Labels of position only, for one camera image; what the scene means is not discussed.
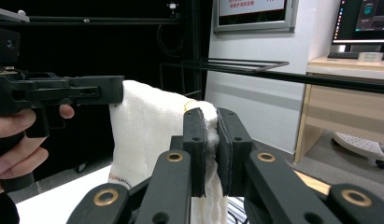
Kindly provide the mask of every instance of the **white towel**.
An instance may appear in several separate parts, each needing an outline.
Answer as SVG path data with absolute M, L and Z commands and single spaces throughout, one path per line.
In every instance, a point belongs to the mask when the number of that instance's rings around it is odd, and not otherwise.
M 227 198 L 222 196 L 214 159 L 219 143 L 216 108 L 132 80 L 125 80 L 123 87 L 123 102 L 109 107 L 115 148 L 108 182 L 129 189 L 151 176 L 171 136 L 182 135 L 184 112 L 200 107 L 208 132 L 206 197 L 192 198 L 191 223 L 226 223 Z

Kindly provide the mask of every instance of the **screw hole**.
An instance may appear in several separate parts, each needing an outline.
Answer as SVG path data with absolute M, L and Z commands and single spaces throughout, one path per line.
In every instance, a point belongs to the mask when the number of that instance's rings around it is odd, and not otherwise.
M 170 153 L 166 156 L 169 161 L 181 161 L 183 159 L 182 154 L 180 153 Z
M 322 224 L 322 219 L 314 213 L 306 213 L 305 220 L 311 224 Z
M 169 221 L 169 216 L 164 212 L 159 212 L 156 215 L 154 215 L 152 219 L 154 224 L 165 224 Z
M 258 159 L 261 161 L 275 161 L 276 157 L 274 157 L 270 153 L 263 152 L 258 154 Z
M 14 49 L 14 41 L 13 40 L 8 40 L 7 41 L 7 47 L 9 49 Z

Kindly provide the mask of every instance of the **white surface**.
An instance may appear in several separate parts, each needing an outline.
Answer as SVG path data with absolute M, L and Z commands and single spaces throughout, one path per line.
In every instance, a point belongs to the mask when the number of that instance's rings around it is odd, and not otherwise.
M 110 166 L 17 203 L 21 224 L 65 224 L 91 189 L 107 183 Z
M 334 132 L 334 140 L 340 146 L 365 157 L 376 160 L 382 160 L 384 158 L 384 153 L 378 142 L 338 132 Z
M 209 57 L 287 61 L 290 65 L 275 70 L 305 74 L 308 61 L 330 50 L 338 3 L 338 0 L 299 1 L 294 34 L 211 34 Z M 304 87 L 208 72 L 206 101 L 233 110 L 252 139 L 294 153 Z
M 332 68 L 324 66 L 309 65 L 307 67 L 308 73 L 325 74 L 325 75 L 336 75 L 342 77 L 362 77 L 362 78 L 373 78 L 384 80 L 383 71 L 373 70 L 361 70 L 361 69 L 349 69 L 349 68 Z

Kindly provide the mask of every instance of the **computer monitor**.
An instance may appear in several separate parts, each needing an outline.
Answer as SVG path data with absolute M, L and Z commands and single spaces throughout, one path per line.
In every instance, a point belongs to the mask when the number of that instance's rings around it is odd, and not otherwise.
M 384 0 L 341 0 L 333 44 L 384 51 Z

